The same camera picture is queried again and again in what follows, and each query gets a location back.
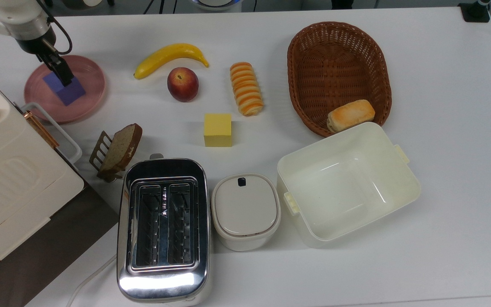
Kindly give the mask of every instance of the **stainless steel toaster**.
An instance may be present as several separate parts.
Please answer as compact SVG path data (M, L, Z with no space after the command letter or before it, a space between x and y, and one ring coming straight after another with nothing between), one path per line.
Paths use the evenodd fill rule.
M152 159L124 177L117 243L121 292L143 303L192 306L211 291L205 173L190 159Z

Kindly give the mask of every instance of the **box handle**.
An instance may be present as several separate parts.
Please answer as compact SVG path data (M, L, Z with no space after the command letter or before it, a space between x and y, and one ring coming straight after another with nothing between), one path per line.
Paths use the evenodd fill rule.
M399 145L394 145L395 150L397 150L397 153L401 156L401 159L405 161L405 164L409 164L410 160L408 159L407 155L405 155L405 152L401 149L401 146Z
M67 134L66 131L64 131L62 129L62 127L57 124L57 122L52 118L52 116L50 116L49 113L47 113L45 111L45 109L43 109L43 107L41 107L38 103L36 103L36 102L30 102L30 103L27 103L26 105L24 105L23 107L21 107L22 112L26 112L26 111L29 111L29 110L32 110L32 109L39 110L39 112L41 112L46 117L46 119L49 120L49 122L54 126L54 128L56 128L64 136L64 138L66 138L68 140L68 142L70 142L72 144L72 146L75 148L74 155L72 155L72 157L67 157L63 153L62 153L62 155L66 156L66 158L68 159L68 161L71 164L76 163L78 161L78 159L82 156L82 149L77 144L77 142L75 142L69 136L69 134Z
M289 212L291 212L292 216L297 215L300 212L300 209L298 208L297 202L295 202L295 199L293 195L289 192L285 192L283 194L283 200L285 204L287 205L287 208L289 209Z

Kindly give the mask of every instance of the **small white canister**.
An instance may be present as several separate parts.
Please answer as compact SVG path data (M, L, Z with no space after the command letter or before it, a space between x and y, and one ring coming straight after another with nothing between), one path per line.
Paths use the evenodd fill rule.
M259 174L233 175L220 181L213 190L211 209L221 242L234 251L263 246L281 220L276 189Z

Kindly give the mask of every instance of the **black stand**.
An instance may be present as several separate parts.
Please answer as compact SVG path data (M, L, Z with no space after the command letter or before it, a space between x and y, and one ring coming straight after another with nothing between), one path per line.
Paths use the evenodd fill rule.
M467 23L487 23L490 21L489 7L474 3L460 3L458 6L462 9L463 20Z
M353 0L331 0L333 10L350 10Z

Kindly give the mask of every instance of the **pink plate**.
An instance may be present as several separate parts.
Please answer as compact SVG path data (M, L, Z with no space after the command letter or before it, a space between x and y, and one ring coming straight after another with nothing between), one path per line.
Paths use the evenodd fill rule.
M86 92L67 107L43 81L43 77L51 71L42 64L31 76L24 87L24 101L37 102L52 116L58 124L66 124L89 115L96 110L105 93L105 77L101 68L92 60L77 55L63 56L73 74ZM35 116L46 120L37 110L32 110Z

